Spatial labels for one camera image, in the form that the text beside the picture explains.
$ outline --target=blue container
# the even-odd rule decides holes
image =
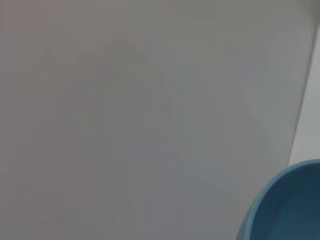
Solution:
[[[320,240],[320,159],[275,176],[254,200],[236,240]]]

